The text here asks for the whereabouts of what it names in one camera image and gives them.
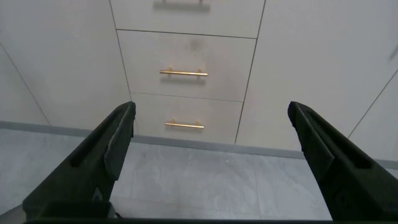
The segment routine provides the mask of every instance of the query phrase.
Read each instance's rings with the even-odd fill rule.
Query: brass bar handle
[[[175,122],[175,119],[172,120],[170,123],[164,123],[166,126],[176,126],[176,127],[185,127],[185,128],[200,128],[203,129],[205,128],[203,125],[200,124],[199,121],[197,121],[196,125],[191,125],[191,124],[177,124]]]
[[[168,70],[161,70],[161,74],[169,74],[169,75],[194,75],[194,76],[208,76],[209,74],[206,72],[202,72],[200,69],[198,72],[181,72],[181,71],[173,71],[172,67],[169,67]]]

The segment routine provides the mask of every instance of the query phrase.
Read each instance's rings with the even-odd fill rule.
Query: white drawer front
[[[139,134],[162,138],[234,144],[242,103],[177,96],[131,94]],[[166,126],[199,121],[203,129]]]
[[[264,0],[112,0],[117,29],[257,37]]]
[[[256,43],[253,39],[119,30],[130,91],[243,101]],[[161,70],[208,73],[168,75]]]

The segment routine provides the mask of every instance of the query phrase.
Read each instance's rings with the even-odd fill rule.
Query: drawer handle
[[[172,67],[169,67],[168,70],[161,70],[161,74],[169,74],[169,75],[195,75],[195,76],[208,76],[208,73],[201,72],[199,69],[198,72],[181,72],[181,71],[173,71]]]
[[[200,124],[199,121],[197,121],[196,125],[191,125],[191,124],[177,124],[175,122],[175,119],[172,120],[170,123],[164,123],[166,126],[177,126],[177,127],[186,127],[186,128],[205,128],[203,125]]]

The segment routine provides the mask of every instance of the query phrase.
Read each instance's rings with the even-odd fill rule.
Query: black plastic part
[[[113,218],[115,215],[111,202],[102,201],[53,201],[49,202],[39,217],[46,219]]]
[[[23,201],[27,220],[51,201],[108,201],[133,135],[135,115],[133,102],[118,106]]]
[[[288,115],[334,221],[398,220],[398,180],[311,108]]]

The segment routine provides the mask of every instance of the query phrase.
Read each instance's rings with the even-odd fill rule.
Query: white cabinet
[[[291,101],[348,136],[397,69],[396,0],[268,0],[236,144],[300,150]]]
[[[112,0],[118,29],[257,37],[264,0]]]
[[[0,30],[51,125],[93,129],[130,100],[108,0],[4,0]]]
[[[349,139],[374,159],[398,161],[398,75],[386,86]]]
[[[0,45],[0,121],[48,124],[15,66]]]
[[[243,102],[256,40],[119,30],[130,91]],[[160,74],[161,70],[208,76]]]
[[[132,93],[139,134],[172,139],[234,144],[241,102]],[[165,123],[203,126],[190,128]]]

